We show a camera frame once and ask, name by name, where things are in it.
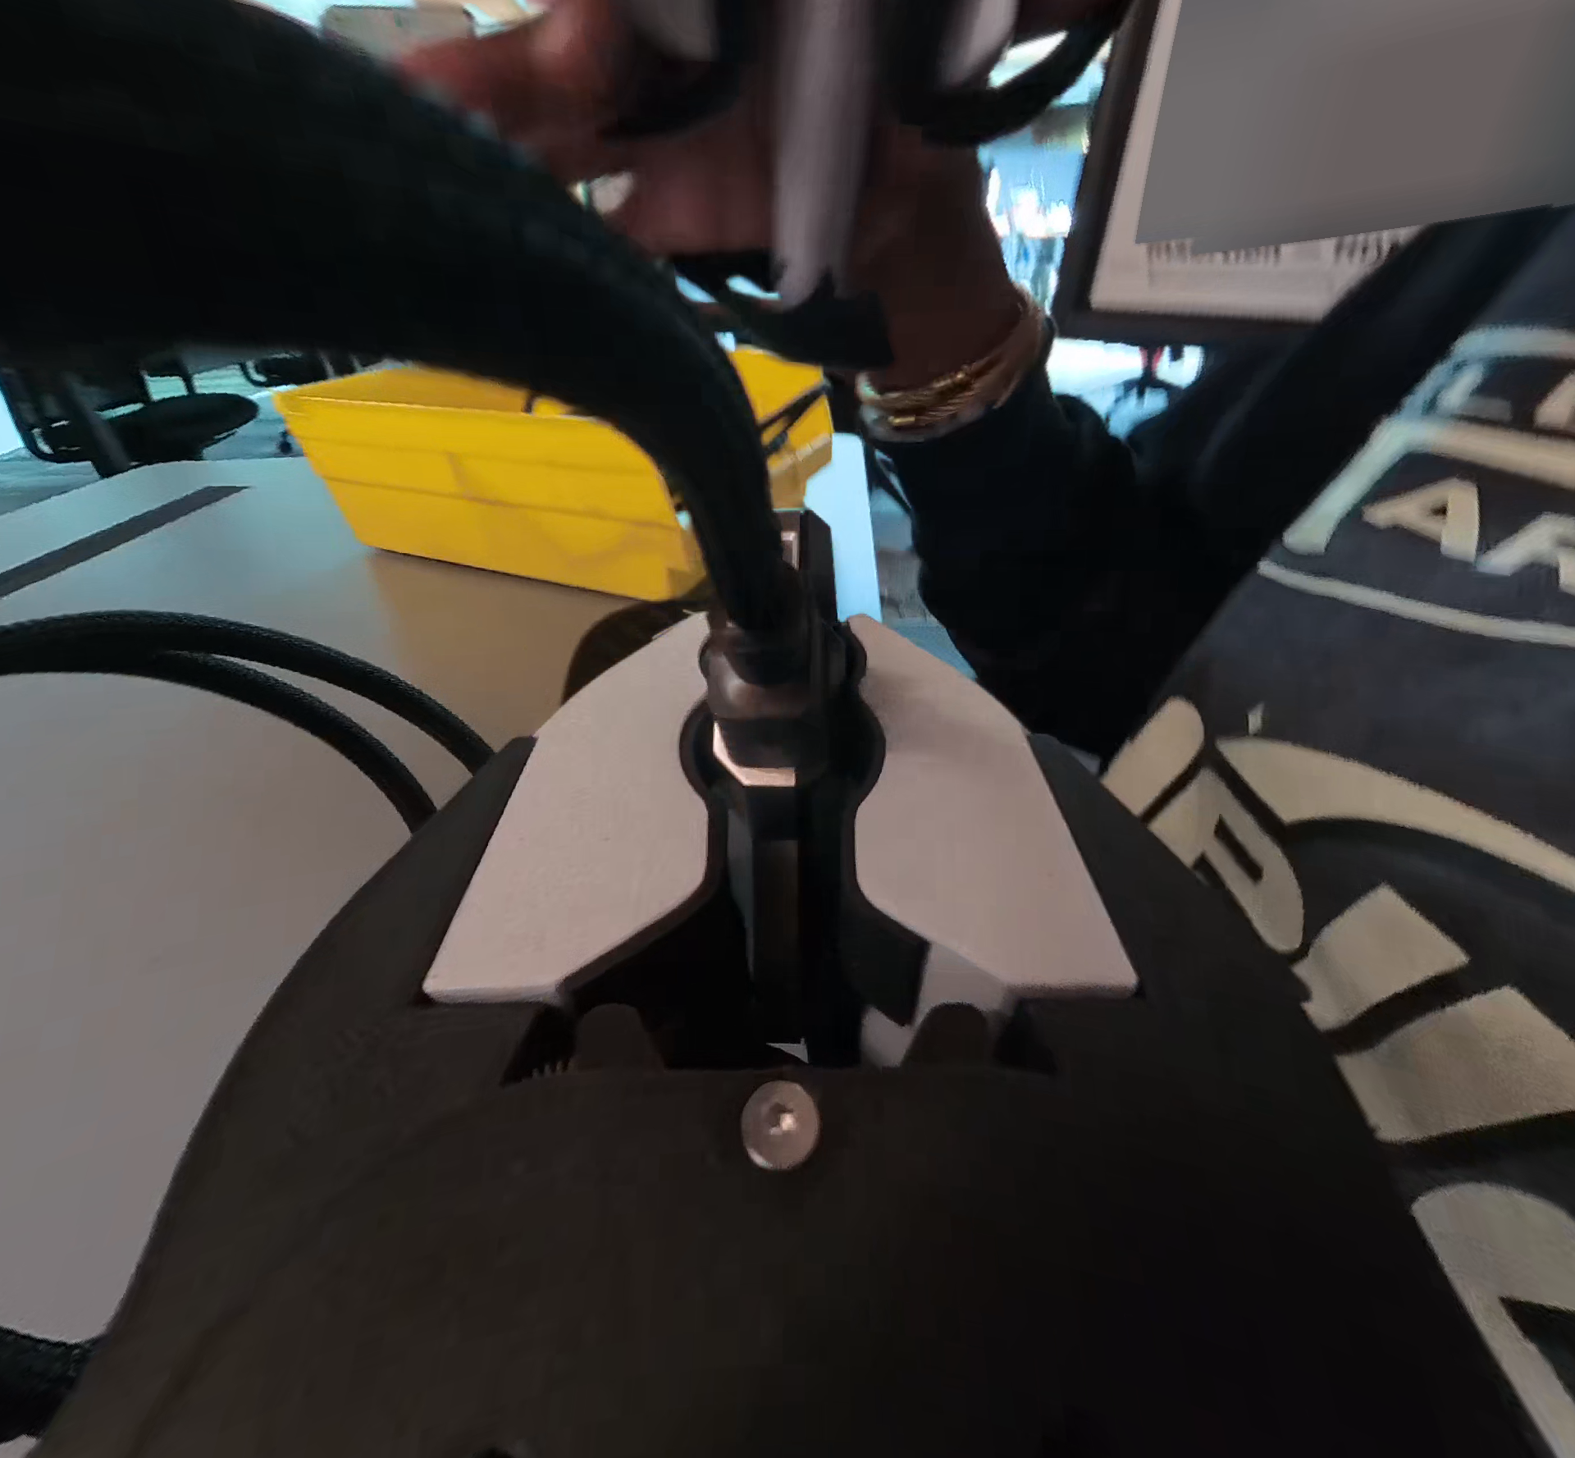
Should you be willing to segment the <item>person's dark printed sweatshirt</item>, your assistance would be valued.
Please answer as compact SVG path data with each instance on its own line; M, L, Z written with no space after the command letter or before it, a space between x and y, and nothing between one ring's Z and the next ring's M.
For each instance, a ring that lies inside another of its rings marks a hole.
M1526 1455L1572 1455L1572 214L1106 784L1294 974Z

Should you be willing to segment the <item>person's right forearm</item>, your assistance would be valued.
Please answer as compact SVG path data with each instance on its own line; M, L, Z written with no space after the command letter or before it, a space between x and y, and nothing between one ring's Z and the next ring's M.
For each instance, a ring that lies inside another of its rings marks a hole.
M919 588L1027 729L1111 760L1251 563L1147 482L1044 369L931 436L886 437Z

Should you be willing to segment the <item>person's right hand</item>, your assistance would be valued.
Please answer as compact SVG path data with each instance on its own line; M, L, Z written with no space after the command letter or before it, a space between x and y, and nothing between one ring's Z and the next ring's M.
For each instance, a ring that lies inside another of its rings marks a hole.
M764 57L725 113L689 132L610 135L656 60L620 0L550 0L533 21L412 51L404 75L479 113L565 185L629 177L610 223L658 257L773 244L778 79ZM967 372L1013 389L1040 362L1044 321L1008 274L977 158L883 123L859 183L850 276L884 307L895 360L877 391Z

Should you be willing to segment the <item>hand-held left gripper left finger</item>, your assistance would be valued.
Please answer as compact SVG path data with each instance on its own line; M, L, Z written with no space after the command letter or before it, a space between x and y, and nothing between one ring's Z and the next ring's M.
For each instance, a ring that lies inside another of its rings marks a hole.
M541 726L431 959L437 1003L569 1005L718 887L714 820L680 743L704 700L689 619Z

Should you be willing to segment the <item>black framed tag sign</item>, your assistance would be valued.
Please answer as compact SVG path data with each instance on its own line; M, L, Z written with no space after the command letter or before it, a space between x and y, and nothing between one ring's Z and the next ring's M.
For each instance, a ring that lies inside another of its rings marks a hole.
M1308 326L1423 226L1572 206L1574 0L1140 0L1056 293L1063 333Z

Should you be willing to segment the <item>yellow plastic bin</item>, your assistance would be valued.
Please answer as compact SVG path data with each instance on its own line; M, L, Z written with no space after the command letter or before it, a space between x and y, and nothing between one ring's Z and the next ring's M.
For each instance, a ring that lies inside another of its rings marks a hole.
M756 346L692 372L629 365L594 405L426 365L280 391L366 545L636 602L708 581L690 494L738 523L802 509L833 460L821 372Z

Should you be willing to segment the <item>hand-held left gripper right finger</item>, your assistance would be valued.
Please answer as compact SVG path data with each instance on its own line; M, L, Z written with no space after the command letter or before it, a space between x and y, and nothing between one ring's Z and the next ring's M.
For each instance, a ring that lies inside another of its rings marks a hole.
M917 995L869 1000L869 1062L903 1060L939 1005L1004 1024L1023 1002L1128 998L1118 937L1030 734L992 695L895 629L850 621L884 753L853 820L853 887L917 935Z

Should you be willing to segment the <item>black office chair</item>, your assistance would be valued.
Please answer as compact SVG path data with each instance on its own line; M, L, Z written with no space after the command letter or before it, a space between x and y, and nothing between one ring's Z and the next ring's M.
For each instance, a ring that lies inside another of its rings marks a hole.
M188 388L159 398L135 365L11 362L2 365L2 388L11 420L35 460L85 463L102 477L155 463L201 461L262 412L239 393Z

